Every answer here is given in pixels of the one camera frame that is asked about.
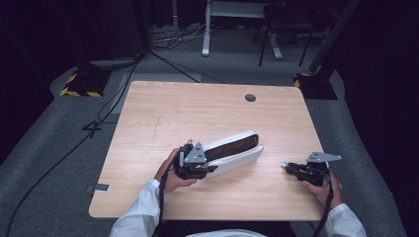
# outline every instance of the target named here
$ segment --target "electrical cord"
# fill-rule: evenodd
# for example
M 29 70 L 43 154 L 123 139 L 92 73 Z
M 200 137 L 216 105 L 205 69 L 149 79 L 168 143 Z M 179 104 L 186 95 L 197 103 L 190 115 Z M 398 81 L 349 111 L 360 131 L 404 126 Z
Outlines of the electrical cord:
M 98 67 L 100 70 L 119 70 L 119 69 L 123 69 L 123 68 L 127 68 L 130 66 L 135 65 L 136 63 L 136 59 L 138 57 L 141 57 L 141 54 L 143 52 L 143 50 L 141 50 L 139 53 L 137 54 L 124 54 L 124 53 L 120 53 L 119 51 L 113 49 L 108 42 L 104 39 L 104 37 L 102 36 L 102 34 L 100 33 L 99 29 L 96 27 L 95 22 L 93 21 L 93 19 L 90 17 L 89 13 L 87 12 L 86 8 L 84 7 L 83 3 L 81 2 L 81 0 L 78 0 L 79 5 L 81 6 L 84 14 L 86 15 L 86 17 L 89 19 L 90 24 L 92 25 L 92 27 L 95 29 L 99 39 L 105 44 L 105 46 L 108 48 L 108 50 L 112 51 L 113 53 L 115 53 L 116 55 L 119 56 L 123 56 L 123 57 L 132 57 L 134 58 L 133 61 L 128 62 L 128 63 L 116 63 L 116 64 L 112 64 L 112 65 L 106 65 L 106 66 L 99 66 L 99 65 L 94 65 L 92 63 L 90 63 L 92 66 L 94 67 Z
M 170 66 L 172 66 L 173 68 L 175 68 L 176 70 L 178 70 L 179 72 L 181 72 L 182 74 L 184 74 L 185 76 L 187 76 L 187 77 L 189 77 L 189 78 L 191 78 L 193 81 L 195 81 L 196 83 L 201 83 L 200 81 L 198 81 L 197 79 L 195 79 L 195 78 L 193 78 L 192 76 L 190 76 L 190 75 L 188 75 L 188 74 L 186 74 L 184 71 L 182 71 L 181 69 L 179 69 L 178 67 L 176 67 L 175 65 L 173 65 L 173 64 L 171 64 L 169 61 L 167 61 L 165 58 L 163 58 L 163 57 L 161 57 L 161 56 L 159 56 L 159 55 L 157 55 L 157 54 L 155 54 L 153 51 L 151 51 L 151 50 L 149 50 L 149 52 L 153 55 L 153 56 L 155 56 L 155 57 L 157 57 L 157 58 L 159 58 L 160 60 L 162 60 L 162 61 L 164 61 L 164 62 L 166 62 L 167 64 L 169 64 Z
M 332 188 L 332 181 L 329 181 L 329 194 L 327 196 L 326 205 L 324 206 L 324 212 L 323 216 L 321 217 L 320 223 L 317 226 L 317 229 L 315 230 L 313 237 L 317 237 L 320 234 L 321 229 L 323 228 L 323 225 L 326 223 L 327 215 L 330 211 L 330 204 L 332 203 L 333 199 L 333 188 Z
M 155 49 L 155 50 L 173 49 L 173 48 L 177 47 L 178 45 L 180 45 L 183 42 L 189 42 L 189 41 L 193 41 L 193 40 L 195 40 L 197 38 L 201 38 L 201 37 L 204 36 L 204 35 L 201 35 L 201 32 L 203 32 L 205 30 L 204 29 L 205 25 L 206 24 L 203 24 L 200 27 L 198 27 L 196 30 L 192 30 L 194 32 L 191 33 L 189 36 L 185 36 L 186 31 L 183 31 L 183 33 L 180 36 L 175 37 L 175 35 L 177 33 L 179 33 L 179 31 L 177 31 L 174 35 L 172 35 L 169 38 L 154 40 L 153 41 L 153 43 L 154 43 L 153 49 Z M 162 41 L 169 41 L 169 42 L 167 43 L 166 46 L 158 46 L 158 45 L 155 45 L 156 42 L 162 42 Z
M 154 32 L 154 33 L 152 33 L 153 34 L 153 40 L 160 40 L 160 39 L 166 39 L 166 38 L 168 38 L 166 33 L 167 32 Z
M 141 60 L 142 59 L 142 57 L 143 57 L 143 53 L 141 53 L 140 54 L 140 57 L 137 59 L 138 60 L 138 62 L 139 62 L 139 60 Z M 107 122 L 107 121 L 105 121 L 104 119 L 101 119 L 101 112 L 102 112 L 102 110 L 105 108 L 105 106 L 108 104 L 108 103 L 110 103 L 116 96 L 117 96 L 117 94 L 124 88 L 124 90 L 126 89 L 126 86 L 127 86 L 127 84 L 128 84 L 128 82 L 129 82 L 129 79 L 130 79 L 130 75 L 129 75 L 129 77 L 128 77 L 128 74 L 129 74 L 129 71 L 128 71 L 128 73 L 126 74 L 126 80 L 124 81 L 124 83 L 123 83 L 123 85 L 120 87 L 120 89 L 118 89 L 118 91 L 117 91 L 117 93 L 115 93 L 115 95 L 111 98 L 111 99 L 109 99 L 108 100 L 108 102 L 98 111 L 98 114 L 97 114 L 97 118 L 98 118 L 98 120 L 103 120 L 103 123 L 106 123 L 106 124 L 115 124 L 116 122 Z
M 131 67 L 131 69 L 128 71 L 127 74 L 127 80 L 129 80 L 129 78 L 132 75 L 132 72 L 134 70 L 134 68 L 136 67 L 136 65 L 138 64 L 138 62 L 133 65 Z M 19 201 L 18 205 L 15 207 L 15 210 L 13 211 L 12 216 L 9 219 L 9 224 L 7 226 L 6 229 L 6 237 L 9 236 L 10 234 L 10 230 L 12 228 L 12 224 L 13 224 L 13 220 L 15 219 L 16 214 L 18 213 L 19 208 L 21 207 L 21 205 L 23 204 L 23 202 L 25 201 L 25 199 L 29 196 L 29 194 L 37 187 L 37 185 L 53 170 L 55 169 L 55 167 L 57 167 L 59 164 L 61 164 L 64 160 L 66 160 L 84 141 L 86 141 L 86 139 L 88 137 L 90 137 L 90 135 L 96 131 L 96 129 L 102 124 L 104 123 L 105 119 L 112 113 L 112 111 L 115 109 L 115 107 L 117 106 L 117 104 L 119 103 L 119 101 L 121 100 L 121 98 L 123 97 L 124 91 L 126 90 L 126 86 L 127 83 L 124 86 L 124 89 L 120 95 L 120 97 L 118 98 L 117 102 L 115 103 L 115 105 L 108 111 L 108 113 L 104 116 L 103 119 L 99 119 L 99 122 L 95 124 L 95 126 L 93 127 L 93 129 L 91 131 L 89 131 L 89 133 L 84 136 L 73 148 L 71 148 L 70 151 L 68 151 L 61 159 L 59 159 L 51 168 L 49 168 L 32 186 L 31 188 L 25 193 L 25 195 L 22 197 L 22 199 Z
M 159 192 L 158 204 L 159 204 L 159 208 L 160 208 L 160 213 L 159 213 L 159 216 L 158 216 L 158 220 L 159 220 L 158 221 L 158 225 L 154 229 L 154 232 L 157 231 L 157 235 L 160 234 L 159 232 L 161 232 L 161 228 L 162 228 L 162 225 L 163 225 L 164 189 L 166 188 L 167 177 L 169 175 L 169 171 L 173 170 L 173 169 L 171 169 L 172 168 L 172 165 L 173 165 L 173 162 L 175 161 L 176 157 L 179 156 L 179 153 L 180 152 L 181 151 L 178 150 L 178 152 L 176 153 L 176 155 L 170 161 L 170 164 L 167 166 L 166 170 L 164 171 L 163 176 L 161 177 L 160 185 L 158 187 L 158 189 L 159 189 L 159 191 L 158 191 Z
M 184 39 L 189 39 L 189 38 L 198 38 L 198 37 L 202 37 L 203 35 L 198 35 L 198 36 L 194 36 L 194 34 L 196 32 L 200 31 L 200 29 L 196 29 L 196 30 L 184 30 L 183 32 L 183 38 Z M 186 32 L 192 32 L 190 35 L 185 36 Z M 179 31 L 177 31 L 175 34 L 173 34 L 172 36 L 168 37 L 167 34 L 165 33 L 153 33 L 154 35 L 164 35 L 164 37 L 159 37 L 159 38 L 155 38 L 154 41 L 155 42 L 163 42 L 163 41 L 169 41 L 169 40 L 177 40 L 179 38 L 179 36 L 176 36 L 176 34 L 179 33 Z
M 158 59 L 160 59 L 160 60 L 164 61 L 165 63 L 167 63 L 167 64 L 168 64 L 168 65 L 170 65 L 171 67 L 175 68 L 177 71 L 181 72 L 182 74 L 184 74 L 184 75 L 185 75 L 185 76 L 187 76 L 188 78 L 191 78 L 193 81 L 195 81 L 195 82 L 197 82 L 197 83 L 201 83 L 201 82 L 200 82 L 200 81 L 198 81 L 197 79 L 195 79 L 195 78 L 191 77 L 190 75 L 188 75 L 186 72 L 182 71 L 180 68 L 178 68 L 178 67 L 177 67 L 177 66 L 175 66 L 174 64 L 179 65 L 179 66 L 182 66 L 182 67 L 184 67 L 184 68 L 186 68 L 186 69 L 188 69 L 188 70 L 191 70 L 191 71 L 193 71 L 193 72 L 197 72 L 197 73 L 200 73 L 200 74 L 202 74 L 202 75 L 205 75 L 205 76 L 207 76 L 208 78 L 211 78 L 211 79 L 213 79 L 213 80 L 215 80 L 215 81 L 218 81 L 218 82 L 221 82 L 221 83 L 224 83 L 224 84 L 228 84 L 228 83 L 223 82 L 223 81 L 221 81 L 221 80 L 218 80 L 218 79 L 216 79 L 216 78 L 214 78 L 214 77 L 208 76 L 208 75 L 206 75 L 206 74 L 204 74 L 204 73 L 201 73 L 201 72 L 199 72 L 199 71 L 193 70 L 193 69 L 188 68 L 188 67 L 186 67 L 186 66 L 183 66 L 183 65 L 181 65 L 181 64 L 175 63 L 175 62 L 173 62 L 173 61 L 171 61 L 171 60 L 169 60 L 169 59 L 166 59 L 166 58 L 164 58 L 164 57 L 161 57 L 161 56 L 157 55 L 156 53 L 154 53 L 154 52 L 153 52 L 153 51 L 151 51 L 151 50 L 150 50 L 149 52 L 150 52 L 153 56 L 155 56 L 155 57 L 157 57 Z
M 212 79 L 212 80 L 218 81 L 218 82 L 223 83 L 223 84 L 228 84 L 228 83 L 226 83 L 226 82 L 224 82 L 224 81 L 221 81 L 221 80 L 219 80 L 219 79 L 216 79 L 215 77 L 208 76 L 208 75 L 207 75 L 207 74 L 205 74 L 205 73 L 202 73 L 202 72 L 200 72 L 200 71 L 197 71 L 197 70 L 191 69 L 191 68 L 189 68 L 189 67 L 186 67 L 186 66 L 184 66 L 184 65 L 182 65 L 182 64 L 179 64 L 179 63 L 176 63 L 176 62 L 174 62 L 174 61 L 172 61 L 172 60 L 169 60 L 169 59 L 167 59 L 167 58 L 165 58 L 165 60 L 167 60 L 168 62 L 170 62 L 170 63 L 172 63 L 172 64 L 175 64 L 175 65 L 181 66 L 181 67 L 183 67 L 183 68 L 185 68 L 185 69 L 187 69 L 187 70 L 190 70 L 190 71 L 193 71 L 193 72 L 196 72 L 196 73 L 200 73 L 200 74 L 202 74 L 202 75 L 204 75 L 204 76 L 206 76 L 206 77 L 208 77 L 208 78 L 210 78 L 210 79 Z
M 315 231 L 315 226 L 311 221 L 307 221 L 307 224 L 311 227 L 311 229 L 313 229 L 313 231 Z

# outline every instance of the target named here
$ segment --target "wooden table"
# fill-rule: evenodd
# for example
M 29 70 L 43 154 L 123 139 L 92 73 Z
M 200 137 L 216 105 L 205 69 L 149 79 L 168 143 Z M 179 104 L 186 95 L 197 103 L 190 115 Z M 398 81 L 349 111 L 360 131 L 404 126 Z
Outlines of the wooden table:
M 255 102 L 245 100 L 247 94 Z M 89 212 L 119 217 L 173 148 L 255 130 L 256 162 L 165 196 L 165 219 L 318 220 L 322 207 L 284 162 L 305 164 L 321 151 L 302 94 L 294 87 L 132 82 Z

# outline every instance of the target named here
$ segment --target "gray carpet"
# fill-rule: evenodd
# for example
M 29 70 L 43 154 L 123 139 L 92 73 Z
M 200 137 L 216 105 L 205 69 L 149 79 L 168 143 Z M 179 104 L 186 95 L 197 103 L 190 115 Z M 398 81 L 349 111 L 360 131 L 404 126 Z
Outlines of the gray carpet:
M 158 55 L 199 73 L 203 83 L 292 86 L 293 76 L 308 72 L 309 62 L 319 50 L 310 45 L 302 67 L 297 67 L 302 48 L 282 48 L 284 59 L 276 60 L 266 50 L 259 67 L 261 38 L 251 42 L 255 31 L 218 31 L 211 35 L 209 57 L 201 56 L 202 38 L 185 42 L 170 50 L 155 50 Z M 28 130 L 8 159 L 0 167 L 0 233 L 26 191 L 59 159 L 69 152 L 88 131 L 83 126 L 97 119 L 99 110 L 118 92 L 127 69 L 114 71 L 103 98 L 59 96 L 74 68 L 69 68 L 50 85 L 54 101 Z M 180 73 L 151 54 L 134 70 L 136 75 Z M 344 184 L 345 202 L 357 213 L 369 236 L 406 236 L 391 192 L 372 163 L 344 100 L 344 85 L 337 73 L 331 82 L 337 101 L 308 100 L 306 104 L 317 129 L 323 149 L 339 154 L 342 161 L 331 169 Z M 108 103 L 101 117 L 109 111 Z M 108 122 L 117 122 L 111 114 Z M 86 186 L 96 184 L 105 161 L 116 125 L 106 123 L 60 165 L 53 169 L 32 191 L 19 209 L 11 236 L 107 236 L 114 219 L 95 219 L 88 209 L 92 194 Z M 293 222 L 297 236 L 311 236 L 305 222 Z

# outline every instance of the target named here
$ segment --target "black cable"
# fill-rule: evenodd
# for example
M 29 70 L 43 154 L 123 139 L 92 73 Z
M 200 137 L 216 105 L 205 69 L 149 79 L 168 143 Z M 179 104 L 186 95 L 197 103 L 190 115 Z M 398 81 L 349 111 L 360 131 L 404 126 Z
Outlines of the black cable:
M 166 37 L 165 38 L 161 38 L 161 39 L 156 39 L 154 42 L 156 42 L 157 40 L 159 40 L 159 42 L 167 42 L 166 46 L 157 46 L 154 45 L 154 47 L 158 47 L 161 49 L 165 49 L 167 47 L 169 47 L 174 41 L 176 41 L 177 39 L 181 39 L 184 35 L 185 35 L 185 31 L 183 31 L 179 36 L 176 36 L 180 31 L 176 31 L 172 36 L 170 37 Z
M 191 29 L 191 30 L 184 30 L 184 32 L 195 32 L 196 30 L 193 30 L 193 29 Z M 169 39 L 169 38 L 171 38 L 171 37 L 168 37 L 167 36 L 167 33 L 172 33 L 172 32 L 174 32 L 174 34 L 171 36 L 171 37 L 173 37 L 173 36 L 175 36 L 178 32 L 179 32 L 179 30 L 174 30 L 174 31 L 164 31 L 164 32 L 153 32 L 153 34 L 154 35 L 163 35 L 164 37 L 161 37 L 160 39 L 161 40 L 163 40 L 163 39 Z
M 333 199 L 333 188 L 332 188 L 332 182 L 329 181 L 329 195 L 327 196 L 326 205 L 324 206 L 324 212 L 323 216 L 321 217 L 320 223 L 317 226 L 317 229 L 315 230 L 313 237 L 317 237 L 320 234 L 321 229 L 323 228 L 323 225 L 326 223 L 327 215 L 330 211 L 330 204 Z
M 221 80 L 216 79 L 216 78 L 214 78 L 214 77 L 208 76 L 208 75 L 207 75 L 207 74 L 205 74 L 205 73 L 202 73 L 202 72 L 200 72 L 200 71 L 197 71 L 197 70 L 191 69 L 191 68 L 186 67 L 186 66 L 184 66 L 184 65 L 182 65 L 182 64 L 179 64 L 179 63 L 176 63 L 176 62 L 174 62 L 174 61 L 171 61 L 171 60 L 169 60 L 169 59 L 167 59 L 167 58 L 165 58 L 165 60 L 167 60 L 167 61 L 169 61 L 170 63 L 173 63 L 173 64 L 175 64 L 175 65 L 181 66 L 181 67 L 183 67 L 183 68 L 185 68 L 185 69 L 187 69 L 187 70 L 190 70 L 190 71 L 193 71 L 193 72 L 196 72 L 196 73 L 200 73 L 200 74 L 202 74 L 202 75 L 204 75 L 204 76 L 206 76 L 206 77 L 208 77 L 208 78 L 210 78 L 210 79 L 213 79 L 213 80 L 215 80 L 215 81 L 218 81 L 218 82 L 220 82 L 220 83 L 223 83 L 223 84 L 228 84 L 228 83 L 226 83 L 226 82 L 224 82 L 224 81 L 221 81 Z
M 138 63 L 139 62 L 139 60 L 141 60 L 142 59 L 142 57 L 143 57 L 143 53 L 141 53 L 140 54 L 140 57 L 137 59 L 137 62 L 136 63 Z M 98 111 L 98 114 L 97 114 L 97 118 L 98 118 L 98 120 L 103 120 L 103 123 L 107 123 L 107 124 L 115 124 L 116 122 L 107 122 L 107 121 L 105 121 L 104 119 L 101 119 L 101 112 L 102 112 L 102 110 L 105 108 L 105 106 L 108 104 L 108 103 L 110 103 L 116 96 L 117 96 L 117 94 L 124 88 L 124 90 L 126 89 L 126 86 L 127 86 L 127 84 L 128 84 L 128 82 L 129 82 L 129 78 L 130 78 L 130 75 L 129 75 L 129 77 L 128 77 L 128 74 L 129 74 L 129 71 L 126 73 L 126 80 L 124 81 L 124 83 L 123 83 L 123 85 L 120 87 L 120 89 L 118 89 L 118 91 L 117 91 L 117 93 L 115 93 L 115 95 Z
M 167 38 L 166 32 L 154 32 L 152 34 L 153 34 L 152 37 L 153 37 L 154 40 L 161 40 L 161 39 L 166 39 Z
M 185 76 L 187 76 L 187 77 L 191 78 L 192 80 L 194 80 L 194 81 L 195 81 L 195 82 L 197 82 L 197 83 L 201 83 L 201 82 L 199 82 L 197 79 L 195 79 L 195 78 L 191 77 L 190 75 L 188 75 L 187 73 L 185 73 L 184 71 L 182 71 L 181 69 L 179 69 L 178 67 L 176 67 L 174 64 L 179 65 L 179 66 L 182 66 L 182 67 L 184 67 L 184 68 L 186 68 L 186 69 L 188 69 L 188 70 L 190 70 L 190 71 L 193 71 L 193 72 L 197 72 L 197 73 L 203 74 L 203 75 L 207 76 L 208 78 L 211 78 L 211 79 L 213 79 L 213 80 L 215 80 L 215 81 L 218 81 L 218 82 L 221 82 L 221 83 L 224 83 L 224 84 L 228 84 L 228 83 L 226 83 L 226 82 L 224 82 L 224 81 L 221 81 L 221 80 L 218 80 L 218 79 L 216 79 L 216 78 L 214 78 L 214 77 L 208 76 L 207 74 L 201 73 L 201 72 L 199 72 L 199 71 L 193 70 L 193 69 L 188 68 L 188 67 L 186 67 L 186 66 L 183 66 L 183 65 L 181 65 L 181 64 L 175 63 L 175 62 L 173 62 L 173 61 L 171 61 L 171 60 L 169 60 L 169 59 L 166 59 L 166 58 L 164 58 L 164 57 L 161 57 L 161 56 L 159 56 L 159 55 L 155 54 L 154 52 L 152 52 L 151 50 L 150 50 L 150 53 L 151 53 L 153 56 L 155 56 L 155 57 L 159 58 L 160 60 L 164 61 L 165 63 L 169 64 L 170 66 L 172 66 L 172 67 L 173 67 L 173 68 L 175 68 L 176 70 L 180 71 L 180 72 L 181 72 L 182 74 L 184 74 Z
M 313 231 L 315 231 L 315 226 L 311 221 L 307 221 L 308 225 L 311 227 L 311 229 L 313 229 Z
M 132 75 L 133 69 L 136 67 L 136 65 L 138 64 L 138 62 L 130 69 L 128 78 L 130 78 L 130 76 Z M 25 193 L 25 195 L 22 197 L 22 199 L 19 201 L 18 205 L 15 207 L 15 210 L 13 211 L 12 216 L 9 219 L 9 224 L 7 225 L 7 229 L 6 229 L 6 237 L 9 236 L 10 234 L 10 230 L 12 228 L 12 224 L 13 224 L 13 220 L 15 219 L 15 216 L 19 210 L 19 208 L 21 207 L 22 203 L 25 201 L 25 199 L 28 197 L 28 195 L 37 187 L 37 185 L 55 168 L 57 167 L 59 164 L 61 164 L 65 159 L 67 159 L 68 156 L 70 156 L 84 141 L 86 141 L 86 139 L 88 137 L 90 137 L 90 135 L 96 131 L 96 129 L 105 121 L 105 119 L 111 114 L 111 112 L 115 109 L 115 107 L 117 106 L 118 102 L 121 100 L 124 91 L 126 89 L 126 85 L 124 86 L 123 92 L 121 93 L 120 97 L 118 98 L 118 101 L 115 103 L 115 105 L 110 109 L 110 111 L 105 115 L 105 117 L 103 119 L 100 119 L 98 123 L 96 123 L 96 125 L 93 127 L 93 129 L 86 135 L 84 136 L 69 152 L 67 152 L 60 160 L 58 160 L 51 168 L 49 168 L 49 170 L 47 170 L 32 186 L 31 188 Z
M 121 63 L 113 63 L 113 64 L 110 64 L 110 65 L 95 65 L 95 64 L 92 64 L 92 63 L 91 64 L 94 67 L 98 68 L 98 70 L 101 70 L 101 71 L 115 71 L 115 70 L 120 70 L 120 69 L 124 69 L 124 68 L 133 66 L 140 58 L 141 58 L 141 56 L 137 56 L 137 57 L 133 58 L 132 61 L 121 62 Z
M 190 36 L 185 36 L 185 33 L 183 33 L 182 35 L 177 36 L 177 37 L 172 38 L 171 40 L 169 40 L 166 46 L 163 47 L 163 46 L 155 45 L 153 49 L 156 49 L 156 50 L 173 49 L 173 48 L 177 47 L 178 45 L 180 45 L 184 42 L 190 42 L 190 41 L 196 40 L 197 38 L 201 38 L 203 36 L 204 35 L 198 35 L 196 37 L 193 37 L 193 34 L 191 34 Z
M 167 177 L 169 175 L 169 171 L 172 170 L 171 167 L 173 165 L 173 162 L 175 159 L 179 156 L 180 150 L 176 153 L 176 155 L 173 157 L 173 159 L 170 161 L 169 166 L 167 166 L 166 170 L 164 171 L 163 176 L 161 177 L 160 185 L 159 185 L 159 196 L 158 196 L 158 204 L 160 208 L 160 214 L 158 217 L 158 226 L 154 229 L 154 232 L 157 231 L 160 232 L 158 234 L 161 234 L 161 228 L 163 225 L 163 209 L 164 209 L 164 189 L 166 188 L 166 181 Z
M 155 54 L 153 51 L 149 51 L 153 56 L 155 56 L 155 57 L 157 57 L 157 58 L 159 58 L 160 60 L 162 60 L 162 61 L 164 61 L 164 62 L 166 62 L 167 64 L 169 64 L 170 66 L 172 66 L 173 68 L 175 68 L 176 70 L 178 70 L 179 72 L 181 72 L 182 74 L 184 74 L 185 76 L 187 76 L 187 77 L 189 77 L 189 78 L 191 78 L 193 81 L 195 81 L 196 83 L 201 83 L 201 82 L 199 82 L 197 79 L 195 79 L 195 78 L 193 78 L 192 76 L 190 76 L 190 75 L 188 75 L 188 74 L 186 74 L 184 71 L 182 71 L 181 69 L 179 69 L 178 67 L 176 67 L 175 65 L 173 65 L 172 63 L 170 63 L 168 60 L 166 60 L 166 59 L 164 59 L 163 57 L 161 57 L 161 56 L 159 56 L 159 55 L 157 55 L 157 54 Z

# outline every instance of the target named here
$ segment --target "hand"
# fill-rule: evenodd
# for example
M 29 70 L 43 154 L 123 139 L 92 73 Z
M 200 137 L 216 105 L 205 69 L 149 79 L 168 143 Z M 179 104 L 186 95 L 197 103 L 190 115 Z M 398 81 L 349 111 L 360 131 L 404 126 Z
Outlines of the hand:
M 330 203 L 330 209 L 333 209 L 335 206 L 343 203 L 342 195 L 340 193 L 339 189 L 339 183 L 336 177 L 332 174 L 332 189 L 333 189 L 333 199 Z M 317 199 L 323 204 L 323 206 L 326 206 L 327 202 L 327 196 L 329 195 L 329 185 L 326 187 L 317 187 L 312 185 L 310 182 L 303 181 L 302 184 L 305 186 L 306 189 L 308 189 L 311 193 L 313 193 Z
M 170 153 L 169 157 L 161 164 L 160 168 L 158 169 L 156 175 L 154 176 L 154 179 L 158 182 L 161 182 L 161 177 L 164 175 L 164 172 L 166 172 L 167 167 L 172 162 L 173 158 L 176 156 L 176 153 L 178 152 L 179 148 L 173 149 Z M 167 180 L 166 180 L 166 187 L 164 189 L 165 193 L 170 193 L 179 187 L 188 187 L 192 184 L 196 183 L 196 179 L 191 180 L 182 180 L 179 178 L 174 170 L 169 170 Z

